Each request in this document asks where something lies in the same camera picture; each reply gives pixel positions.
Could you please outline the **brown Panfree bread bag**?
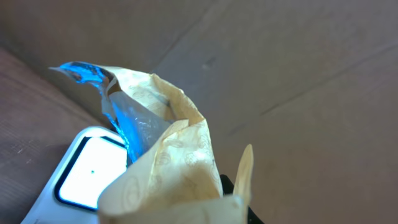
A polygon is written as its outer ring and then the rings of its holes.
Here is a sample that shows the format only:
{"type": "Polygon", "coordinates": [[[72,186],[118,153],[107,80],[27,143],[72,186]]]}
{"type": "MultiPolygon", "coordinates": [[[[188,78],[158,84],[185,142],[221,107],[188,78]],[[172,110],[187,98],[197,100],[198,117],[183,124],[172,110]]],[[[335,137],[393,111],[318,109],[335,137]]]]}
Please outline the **brown Panfree bread bag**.
{"type": "Polygon", "coordinates": [[[99,196],[100,223],[247,223],[252,146],[224,193],[206,118],[155,74],[86,62],[58,71],[101,95],[103,114],[123,138],[131,165],[99,196]]]}

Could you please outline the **white barcode scanner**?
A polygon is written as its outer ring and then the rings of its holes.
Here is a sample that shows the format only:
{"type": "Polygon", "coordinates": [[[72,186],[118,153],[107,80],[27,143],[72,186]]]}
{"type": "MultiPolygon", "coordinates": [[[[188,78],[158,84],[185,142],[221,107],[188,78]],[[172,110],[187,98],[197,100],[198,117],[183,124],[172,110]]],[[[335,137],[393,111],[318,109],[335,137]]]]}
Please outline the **white barcode scanner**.
{"type": "Polygon", "coordinates": [[[126,157],[115,132],[100,126],[82,130],[21,223],[98,223],[98,198],[126,171],[126,157]]]}

